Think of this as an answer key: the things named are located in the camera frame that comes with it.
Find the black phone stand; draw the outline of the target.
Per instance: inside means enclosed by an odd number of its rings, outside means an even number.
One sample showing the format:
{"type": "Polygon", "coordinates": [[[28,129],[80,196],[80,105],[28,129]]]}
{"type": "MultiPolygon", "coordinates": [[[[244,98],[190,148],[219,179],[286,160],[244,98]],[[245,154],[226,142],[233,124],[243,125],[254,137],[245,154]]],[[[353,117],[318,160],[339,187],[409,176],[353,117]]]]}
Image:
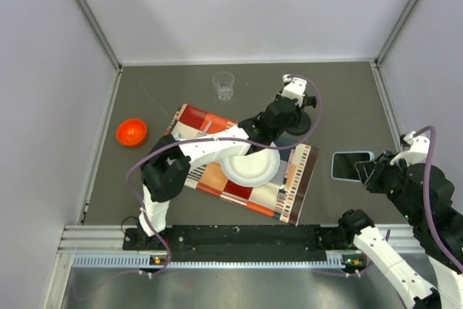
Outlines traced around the black phone stand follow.
{"type": "Polygon", "coordinates": [[[302,105],[296,108],[294,114],[294,121],[286,129],[286,132],[290,135],[304,135],[312,127],[312,119],[310,115],[305,111],[306,106],[315,108],[317,106],[318,99],[316,96],[304,96],[302,99],[302,105]]]}

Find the phone with light blue case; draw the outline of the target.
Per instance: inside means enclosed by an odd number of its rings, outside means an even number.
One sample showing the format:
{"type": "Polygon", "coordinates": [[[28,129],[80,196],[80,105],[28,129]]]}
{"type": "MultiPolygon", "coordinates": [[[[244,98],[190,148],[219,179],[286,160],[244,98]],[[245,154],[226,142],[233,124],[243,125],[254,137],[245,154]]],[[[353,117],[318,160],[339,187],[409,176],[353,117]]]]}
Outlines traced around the phone with light blue case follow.
{"type": "Polygon", "coordinates": [[[360,182],[355,164],[361,161],[372,161],[372,151],[338,151],[331,158],[331,177],[336,180],[360,182]]]}

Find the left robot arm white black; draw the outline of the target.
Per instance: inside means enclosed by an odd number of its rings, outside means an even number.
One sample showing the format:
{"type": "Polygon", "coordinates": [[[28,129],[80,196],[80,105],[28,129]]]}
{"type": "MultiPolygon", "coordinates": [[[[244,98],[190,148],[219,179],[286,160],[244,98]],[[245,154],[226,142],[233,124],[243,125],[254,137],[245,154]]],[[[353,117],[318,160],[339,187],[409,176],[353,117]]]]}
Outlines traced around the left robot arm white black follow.
{"type": "Polygon", "coordinates": [[[162,244],[169,202],[180,194],[193,169],[232,156],[280,151],[271,143],[282,133],[310,134],[311,123],[304,108],[317,103],[315,96],[303,95],[298,101],[278,95],[265,111],[223,132],[179,140],[164,135],[140,164],[143,200],[137,228],[141,243],[151,249],[162,244]]]}

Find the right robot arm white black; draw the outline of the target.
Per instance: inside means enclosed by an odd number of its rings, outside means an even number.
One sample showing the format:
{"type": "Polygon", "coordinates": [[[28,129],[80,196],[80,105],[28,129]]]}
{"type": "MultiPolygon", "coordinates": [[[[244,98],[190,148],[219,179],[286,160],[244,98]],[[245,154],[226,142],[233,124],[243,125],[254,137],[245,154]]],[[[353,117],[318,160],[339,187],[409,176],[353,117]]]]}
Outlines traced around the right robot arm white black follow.
{"type": "Polygon", "coordinates": [[[364,211],[343,214],[338,240],[366,254],[406,308],[461,308],[462,214],[451,206],[454,185],[436,166],[427,172],[423,163],[409,165],[401,159],[393,164],[392,158],[386,151],[372,161],[355,163],[354,168],[364,188],[386,195],[412,227],[437,285],[425,280],[390,246],[364,211]]]}

